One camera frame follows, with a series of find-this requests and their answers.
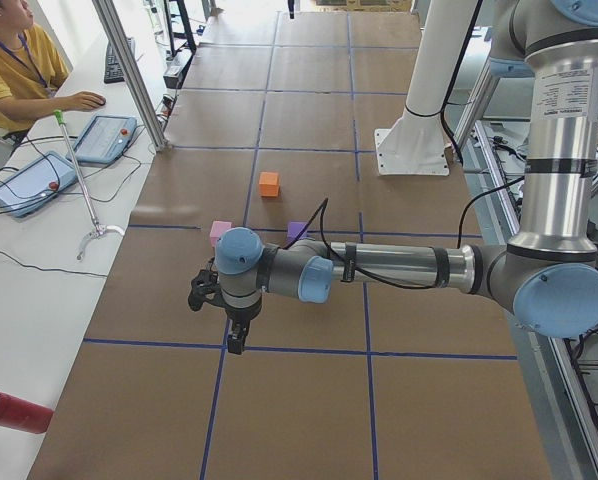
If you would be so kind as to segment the near blue teach pendant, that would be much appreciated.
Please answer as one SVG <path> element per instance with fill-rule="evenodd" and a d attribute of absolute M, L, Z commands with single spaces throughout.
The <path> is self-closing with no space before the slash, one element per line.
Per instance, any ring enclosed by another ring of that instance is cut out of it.
<path fill-rule="evenodd" d="M 0 208 L 15 218 L 24 217 L 42 208 L 76 181 L 72 163 L 50 151 L 0 181 Z"/>

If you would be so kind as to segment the red cylinder tube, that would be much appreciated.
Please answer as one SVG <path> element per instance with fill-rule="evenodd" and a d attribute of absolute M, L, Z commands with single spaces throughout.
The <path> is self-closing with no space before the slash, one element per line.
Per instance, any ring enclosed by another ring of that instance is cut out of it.
<path fill-rule="evenodd" d="M 41 434 L 48 429 L 54 411 L 27 400 L 0 392 L 0 426 Z"/>

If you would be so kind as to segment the far blue teach pendant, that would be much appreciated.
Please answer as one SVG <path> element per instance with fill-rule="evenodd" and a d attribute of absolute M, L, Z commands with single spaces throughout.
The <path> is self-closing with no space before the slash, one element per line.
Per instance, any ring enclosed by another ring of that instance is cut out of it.
<path fill-rule="evenodd" d="M 135 117 L 95 115 L 73 144 L 80 164 L 110 165 L 124 152 L 138 126 Z"/>

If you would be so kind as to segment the pink foam cube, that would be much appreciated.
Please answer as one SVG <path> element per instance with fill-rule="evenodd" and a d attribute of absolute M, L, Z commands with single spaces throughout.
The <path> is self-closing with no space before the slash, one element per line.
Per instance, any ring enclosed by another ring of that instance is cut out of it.
<path fill-rule="evenodd" d="M 209 232 L 211 246 L 215 247 L 220 237 L 232 228 L 233 223 L 230 221 L 214 220 Z"/>

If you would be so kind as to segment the aluminium frame post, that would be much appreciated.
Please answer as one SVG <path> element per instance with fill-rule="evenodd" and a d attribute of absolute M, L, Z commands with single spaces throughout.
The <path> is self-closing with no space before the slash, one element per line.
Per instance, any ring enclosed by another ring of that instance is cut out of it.
<path fill-rule="evenodd" d="M 137 66 L 134 55 L 126 40 L 122 22 L 113 1 L 93 0 L 94 9 L 99 17 L 104 32 L 121 64 L 125 82 L 129 88 L 135 106 L 143 120 L 146 131 L 156 152 L 164 150 L 168 141 L 163 133 L 162 124 L 153 109 L 153 104 Z"/>

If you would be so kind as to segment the purple foam cube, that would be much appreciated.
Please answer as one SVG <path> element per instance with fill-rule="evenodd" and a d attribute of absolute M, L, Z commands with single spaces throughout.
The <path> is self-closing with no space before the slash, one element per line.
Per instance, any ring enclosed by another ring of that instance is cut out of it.
<path fill-rule="evenodd" d="M 287 225 L 287 244 L 290 245 L 296 240 L 307 237 L 307 223 L 300 221 L 291 221 Z"/>

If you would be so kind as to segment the orange foam cube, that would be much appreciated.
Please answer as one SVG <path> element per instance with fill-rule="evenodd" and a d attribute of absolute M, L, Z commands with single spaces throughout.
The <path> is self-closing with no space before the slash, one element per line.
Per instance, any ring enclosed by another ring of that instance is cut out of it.
<path fill-rule="evenodd" d="M 259 176 L 258 189 L 263 198 L 277 198 L 280 194 L 279 173 L 262 171 Z"/>

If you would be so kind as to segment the black keyboard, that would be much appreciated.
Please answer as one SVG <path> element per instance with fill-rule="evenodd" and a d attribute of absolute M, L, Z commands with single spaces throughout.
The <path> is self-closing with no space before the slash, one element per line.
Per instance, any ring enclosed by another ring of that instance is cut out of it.
<path fill-rule="evenodd" d="M 121 63 L 116 56 L 113 45 L 108 43 L 104 57 L 103 82 L 105 84 L 115 84 L 124 81 L 125 78 Z"/>

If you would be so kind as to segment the blue teach pendant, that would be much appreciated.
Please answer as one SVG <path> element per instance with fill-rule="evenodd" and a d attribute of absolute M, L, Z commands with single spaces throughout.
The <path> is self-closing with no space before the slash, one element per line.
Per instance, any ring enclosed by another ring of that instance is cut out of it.
<path fill-rule="evenodd" d="M 80 164 L 110 165 L 124 152 L 138 126 L 135 117 L 95 115 L 73 144 Z"/>
<path fill-rule="evenodd" d="M 24 217 L 42 208 L 76 181 L 72 163 L 50 151 L 0 181 L 0 208 L 15 218 Z"/>

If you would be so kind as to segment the person in yellow shirt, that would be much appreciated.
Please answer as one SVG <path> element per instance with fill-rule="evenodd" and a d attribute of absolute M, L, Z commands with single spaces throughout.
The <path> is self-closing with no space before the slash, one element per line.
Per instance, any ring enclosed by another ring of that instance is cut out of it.
<path fill-rule="evenodd" d="M 29 131 L 55 111 L 93 111 L 106 99 L 91 91 L 58 96 L 68 68 L 26 1 L 0 1 L 0 128 Z"/>

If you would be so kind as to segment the reacher grabber stick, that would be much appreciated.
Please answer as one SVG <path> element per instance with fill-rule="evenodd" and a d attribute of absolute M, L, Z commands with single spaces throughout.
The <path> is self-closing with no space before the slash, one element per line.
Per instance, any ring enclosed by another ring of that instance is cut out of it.
<path fill-rule="evenodd" d="M 73 146 L 71 144 L 70 137 L 66 128 L 66 123 L 64 121 L 63 112 L 61 110 L 55 110 L 53 114 L 60 128 L 64 142 L 66 144 L 66 148 L 68 150 L 68 159 L 71 161 L 73 169 L 76 173 L 77 181 L 80 186 L 82 196 L 85 201 L 86 208 L 93 226 L 93 229 L 82 238 L 79 244 L 77 259 L 79 261 L 82 261 L 85 258 L 86 249 L 90 241 L 104 237 L 108 233 L 117 233 L 121 237 L 123 237 L 125 235 L 125 230 L 117 225 L 104 225 L 100 223 L 98 216 L 95 212 L 95 208 L 87 184 L 85 182 L 83 173 L 76 158 Z"/>

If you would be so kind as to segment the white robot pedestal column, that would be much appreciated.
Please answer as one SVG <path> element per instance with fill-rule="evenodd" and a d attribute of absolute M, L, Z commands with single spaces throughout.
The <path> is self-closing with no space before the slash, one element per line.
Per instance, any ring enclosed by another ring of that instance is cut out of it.
<path fill-rule="evenodd" d="M 442 111 L 480 9 L 478 0 L 430 3 L 403 114 L 391 128 L 375 131 L 381 175 L 449 174 Z"/>

